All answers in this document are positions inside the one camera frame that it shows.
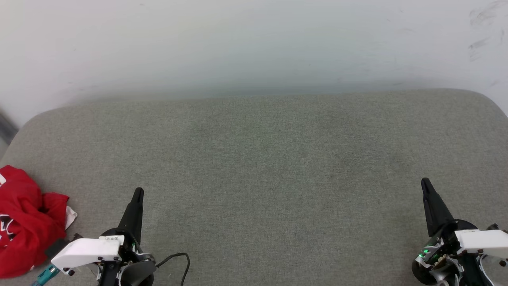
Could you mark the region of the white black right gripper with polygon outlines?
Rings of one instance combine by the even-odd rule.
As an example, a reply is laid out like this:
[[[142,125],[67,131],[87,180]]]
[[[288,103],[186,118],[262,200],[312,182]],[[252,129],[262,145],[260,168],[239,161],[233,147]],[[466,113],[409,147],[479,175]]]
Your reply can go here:
[[[427,286],[501,286],[488,274],[487,259],[507,266],[507,231],[455,220],[430,179],[421,179],[429,241],[412,262],[412,274]]]

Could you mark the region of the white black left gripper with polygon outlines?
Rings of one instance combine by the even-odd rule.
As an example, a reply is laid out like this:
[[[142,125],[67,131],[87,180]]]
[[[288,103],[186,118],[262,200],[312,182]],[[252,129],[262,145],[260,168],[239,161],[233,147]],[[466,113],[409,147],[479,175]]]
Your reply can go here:
[[[69,276],[75,268],[87,266],[96,275],[98,286],[152,286],[155,259],[139,245],[143,198],[143,188],[137,187],[118,228],[98,238],[76,234],[51,258],[51,264]]]

